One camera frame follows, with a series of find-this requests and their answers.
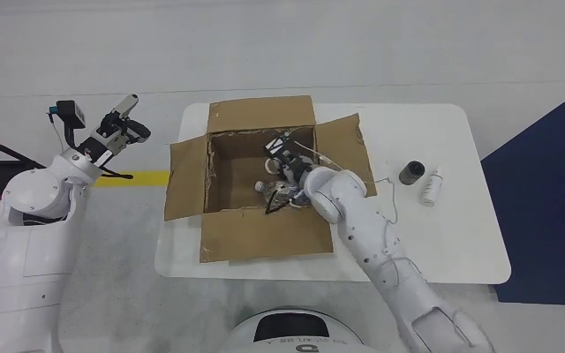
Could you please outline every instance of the yellow floor marking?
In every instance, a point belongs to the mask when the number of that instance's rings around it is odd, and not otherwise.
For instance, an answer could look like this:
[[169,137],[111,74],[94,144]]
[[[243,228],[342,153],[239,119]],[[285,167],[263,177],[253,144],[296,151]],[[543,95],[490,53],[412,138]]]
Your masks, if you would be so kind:
[[132,174],[133,179],[122,177],[99,177],[95,187],[122,187],[122,186],[167,186],[169,183],[168,170],[134,170],[119,171],[120,174]]

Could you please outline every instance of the white bottle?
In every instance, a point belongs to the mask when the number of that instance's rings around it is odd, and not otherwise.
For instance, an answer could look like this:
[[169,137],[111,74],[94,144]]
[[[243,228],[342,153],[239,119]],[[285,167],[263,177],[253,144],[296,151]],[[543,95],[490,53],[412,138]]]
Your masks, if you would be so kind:
[[433,171],[420,195],[420,203],[422,205],[428,207],[435,205],[435,200],[437,200],[440,194],[441,183],[443,183],[443,176],[441,175],[441,167],[438,167]]

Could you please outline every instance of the cardboard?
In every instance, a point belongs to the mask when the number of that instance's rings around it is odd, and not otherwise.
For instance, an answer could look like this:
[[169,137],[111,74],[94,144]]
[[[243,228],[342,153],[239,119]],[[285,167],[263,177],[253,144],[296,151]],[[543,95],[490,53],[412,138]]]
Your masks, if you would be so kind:
[[203,214],[200,262],[332,252],[329,225],[313,208],[265,214],[267,202],[253,186],[277,180],[264,169],[263,147],[291,131],[292,139],[354,171],[376,194],[358,123],[354,115],[315,125],[309,96],[210,104],[207,134],[170,146],[165,221]]

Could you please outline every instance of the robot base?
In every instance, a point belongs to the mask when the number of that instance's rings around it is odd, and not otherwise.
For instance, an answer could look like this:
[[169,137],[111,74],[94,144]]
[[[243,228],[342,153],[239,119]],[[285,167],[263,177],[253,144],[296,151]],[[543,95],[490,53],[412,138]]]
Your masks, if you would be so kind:
[[299,309],[257,314],[233,329],[222,352],[374,352],[358,336],[328,315]]

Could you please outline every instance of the floor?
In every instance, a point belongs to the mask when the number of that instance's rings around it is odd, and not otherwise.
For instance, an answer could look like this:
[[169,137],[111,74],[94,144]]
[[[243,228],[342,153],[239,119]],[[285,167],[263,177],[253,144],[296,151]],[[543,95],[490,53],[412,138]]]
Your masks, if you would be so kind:
[[[484,157],[562,103],[564,11],[556,0],[6,0],[0,140],[48,164],[60,148],[43,115],[49,105],[75,99],[92,129],[137,93],[132,116],[153,136],[112,167],[165,169],[189,104],[310,94],[316,102],[457,104]],[[61,311],[66,352],[213,352],[241,319],[281,305],[326,312],[369,346],[405,352],[368,284],[159,276],[163,202],[161,188],[92,190]],[[563,307],[501,304],[487,286],[436,288],[499,352],[565,346]]]

